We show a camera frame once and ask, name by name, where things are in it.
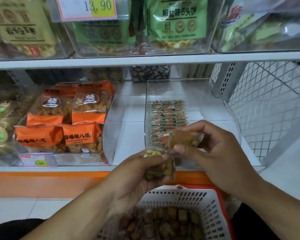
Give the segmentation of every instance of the yellow price sticker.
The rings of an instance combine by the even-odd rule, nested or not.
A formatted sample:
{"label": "yellow price sticker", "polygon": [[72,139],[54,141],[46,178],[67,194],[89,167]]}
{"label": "yellow price sticker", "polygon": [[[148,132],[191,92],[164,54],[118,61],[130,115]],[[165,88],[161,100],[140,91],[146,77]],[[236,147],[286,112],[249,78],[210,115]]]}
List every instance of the yellow price sticker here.
{"label": "yellow price sticker", "polygon": [[48,167],[48,164],[47,164],[47,161],[46,160],[36,160],[34,162],[34,164],[37,166],[37,167]]}
{"label": "yellow price sticker", "polygon": [[89,3],[85,2],[85,4],[87,11],[91,10],[93,17],[111,18],[117,16],[114,0],[89,0]]}

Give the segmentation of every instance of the black pants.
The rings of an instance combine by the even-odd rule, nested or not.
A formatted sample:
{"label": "black pants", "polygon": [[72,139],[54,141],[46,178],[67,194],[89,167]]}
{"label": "black pants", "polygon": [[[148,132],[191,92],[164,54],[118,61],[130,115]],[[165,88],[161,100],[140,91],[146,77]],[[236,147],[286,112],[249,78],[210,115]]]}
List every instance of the black pants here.
{"label": "black pants", "polygon": [[[19,240],[43,223],[42,219],[13,220],[0,224],[0,240]],[[247,205],[241,204],[232,220],[237,240],[280,240]]]}

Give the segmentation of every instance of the right hand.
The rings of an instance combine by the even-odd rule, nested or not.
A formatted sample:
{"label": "right hand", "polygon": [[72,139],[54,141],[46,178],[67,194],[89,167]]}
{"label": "right hand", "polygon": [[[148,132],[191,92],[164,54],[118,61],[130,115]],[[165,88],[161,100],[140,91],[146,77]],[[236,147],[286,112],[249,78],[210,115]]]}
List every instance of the right hand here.
{"label": "right hand", "polygon": [[250,164],[236,137],[216,125],[201,120],[183,128],[204,133],[199,148],[175,145],[174,150],[204,168],[211,181],[221,190],[244,201],[254,195],[263,179]]}

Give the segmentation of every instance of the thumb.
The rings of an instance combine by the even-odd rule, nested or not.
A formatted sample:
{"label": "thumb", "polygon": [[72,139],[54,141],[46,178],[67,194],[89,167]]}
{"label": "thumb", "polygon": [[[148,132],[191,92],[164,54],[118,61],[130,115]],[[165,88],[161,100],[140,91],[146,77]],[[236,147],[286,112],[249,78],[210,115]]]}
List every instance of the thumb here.
{"label": "thumb", "polygon": [[198,148],[192,146],[175,145],[173,149],[182,156],[195,161],[202,167],[205,165],[205,161],[211,157],[209,153],[200,151]]}

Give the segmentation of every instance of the red basket rim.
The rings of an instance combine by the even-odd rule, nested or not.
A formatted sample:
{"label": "red basket rim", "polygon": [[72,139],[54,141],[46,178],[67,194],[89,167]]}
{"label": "red basket rim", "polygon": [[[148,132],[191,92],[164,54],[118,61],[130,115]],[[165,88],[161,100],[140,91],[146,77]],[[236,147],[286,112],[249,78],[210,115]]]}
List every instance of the red basket rim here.
{"label": "red basket rim", "polygon": [[211,185],[191,185],[191,184],[179,184],[187,189],[198,189],[198,190],[214,190],[216,191],[216,195],[218,197],[218,200],[219,200],[219,203],[220,203],[220,207],[221,207],[221,211],[222,211],[222,214],[223,214],[223,217],[225,218],[227,224],[228,224],[228,228],[229,228],[229,231],[230,231],[230,235],[231,235],[231,239],[232,240],[236,240],[236,235],[235,235],[235,230],[232,226],[232,223],[231,221],[229,220],[227,214],[226,214],[226,209],[225,209],[225,206],[224,206],[224,203],[223,203],[223,200],[222,200],[222,196],[221,196],[221,193],[220,191],[214,187],[214,186],[211,186]]}

